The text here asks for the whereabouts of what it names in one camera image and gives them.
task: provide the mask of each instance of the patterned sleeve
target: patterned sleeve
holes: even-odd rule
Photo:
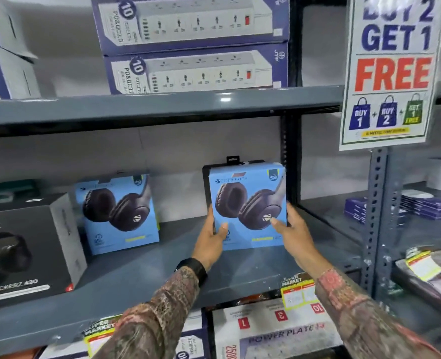
[[[93,359],[172,359],[198,293],[197,276],[190,268],[182,267],[150,302],[123,314],[114,335]]]
[[[315,292],[354,359],[441,358],[438,350],[400,325],[343,273],[325,272]]]

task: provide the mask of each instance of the black watch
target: black watch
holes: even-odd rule
[[[199,280],[199,287],[201,287],[204,284],[204,281],[207,278],[207,272],[204,266],[202,265],[202,263],[200,263],[197,259],[192,257],[183,259],[182,261],[179,262],[174,272],[176,272],[181,267],[189,267],[191,270],[194,271],[194,273],[197,276],[197,279]]]

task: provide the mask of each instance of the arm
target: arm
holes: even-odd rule
[[[192,252],[209,271],[222,253],[228,225],[213,234],[212,208]],[[128,309],[116,323],[114,335],[93,359],[172,359],[184,322],[199,294],[199,280],[188,267],[181,267],[158,289],[151,301]]]
[[[356,283],[337,271],[317,251],[307,224],[295,208],[288,204],[287,211],[291,227],[274,219],[272,225],[282,234],[286,250],[315,280],[316,295],[353,358],[441,358],[439,351],[401,326]]]

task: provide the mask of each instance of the black headphones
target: black headphones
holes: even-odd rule
[[[285,196],[285,174],[276,191],[262,189],[247,200],[247,189],[241,183],[222,184],[217,192],[216,210],[226,218],[239,218],[250,230],[260,230],[277,218],[282,211]]]
[[[32,260],[32,254],[22,236],[0,232],[0,239],[3,238],[13,238],[16,242],[6,244],[0,250],[0,283],[8,277],[9,273],[26,271]]]
[[[135,179],[140,185],[142,178]],[[133,231],[147,219],[151,209],[151,187],[148,176],[144,189],[140,194],[124,195],[116,204],[114,194],[106,188],[91,190],[86,194],[83,203],[83,214],[92,222],[109,222],[113,227],[123,232]]]

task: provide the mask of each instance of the shopping bag icon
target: shopping bag icon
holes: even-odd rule
[[[360,104],[360,101],[364,99],[365,103]],[[372,106],[367,103],[365,97],[361,97],[354,109],[352,110],[352,118],[350,119],[349,130],[361,130],[364,128],[370,128],[370,109]]]
[[[397,124],[397,105],[393,96],[387,96],[385,102],[380,105],[380,113],[378,114],[377,127],[389,127]]]
[[[415,93],[411,100],[407,103],[407,111],[405,112],[405,119],[403,124],[417,124],[421,123],[421,115],[423,113],[423,101],[420,100],[420,94]]]

